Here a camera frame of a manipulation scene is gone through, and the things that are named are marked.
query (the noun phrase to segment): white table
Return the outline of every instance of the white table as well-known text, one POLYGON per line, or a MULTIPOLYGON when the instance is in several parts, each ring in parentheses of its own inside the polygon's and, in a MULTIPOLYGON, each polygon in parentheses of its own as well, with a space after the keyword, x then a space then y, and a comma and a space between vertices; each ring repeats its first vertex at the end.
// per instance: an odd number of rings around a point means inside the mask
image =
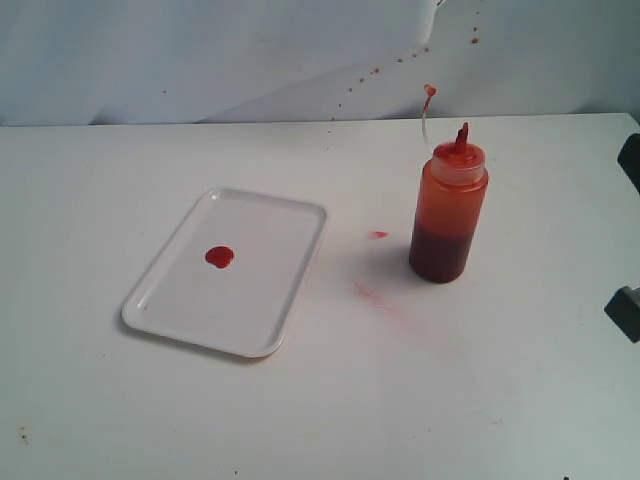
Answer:
MULTIPOLYGON (((430 121, 452 139, 457 119, 430 121)), ((0 129, 3 479, 637 479, 628 115, 471 120, 491 181, 467 270, 408 269, 419 123, 0 129), (283 346, 242 362, 128 331, 195 200, 324 204, 283 346), (372 230, 389 232, 371 240, 372 230)))

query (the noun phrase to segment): white tray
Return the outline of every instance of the white tray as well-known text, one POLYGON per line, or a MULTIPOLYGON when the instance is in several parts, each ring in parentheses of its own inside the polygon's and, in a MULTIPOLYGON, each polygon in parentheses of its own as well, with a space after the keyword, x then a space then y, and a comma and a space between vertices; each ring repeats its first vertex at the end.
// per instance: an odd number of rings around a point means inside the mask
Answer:
POLYGON ((207 192, 131 292, 122 317, 164 337, 243 357, 269 355, 282 343, 326 219, 311 203, 229 188, 207 192), (217 246, 235 254, 226 268, 205 258, 217 246))

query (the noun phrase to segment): bottle cap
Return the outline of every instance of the bottle cap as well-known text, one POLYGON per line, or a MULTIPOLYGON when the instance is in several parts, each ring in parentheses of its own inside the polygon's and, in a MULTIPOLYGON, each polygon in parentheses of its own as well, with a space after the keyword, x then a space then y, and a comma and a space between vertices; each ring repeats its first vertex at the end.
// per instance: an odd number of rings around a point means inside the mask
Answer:
POLYGON ((484 151, 467 142, 469 124, 458 130, 455 142, 441 143, 433 152, 431 171, 448 185, 471 185, 484 175, 484 151))

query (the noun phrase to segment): sauce smear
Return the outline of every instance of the sauce smear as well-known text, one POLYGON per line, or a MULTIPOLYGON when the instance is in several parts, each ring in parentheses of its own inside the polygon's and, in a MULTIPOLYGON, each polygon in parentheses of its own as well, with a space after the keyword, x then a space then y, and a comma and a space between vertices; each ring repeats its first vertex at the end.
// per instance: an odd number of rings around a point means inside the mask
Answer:
POLYGON ((219 247, 213 247, 211 250, 209 250, 204 256, 204 259, 207 261, 207 263, 215 265, 218 268, 227 268, 229 265, 231 265, 233 257, 235 257, 233 250, 231 250, 229 247, 221 245, 219 247))

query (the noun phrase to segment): sauce in bottle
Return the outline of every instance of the sauce in bottle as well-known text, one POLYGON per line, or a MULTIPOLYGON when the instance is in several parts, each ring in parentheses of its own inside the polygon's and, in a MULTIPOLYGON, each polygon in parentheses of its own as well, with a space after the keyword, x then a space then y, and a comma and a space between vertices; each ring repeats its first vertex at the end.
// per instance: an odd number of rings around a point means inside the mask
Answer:
POLYGON ((422 170, 409 264, 431 282, 462 274, 489 183, 484 152, 467 143, 468 135, 465 123, 455 142, 438 145, 422 170))

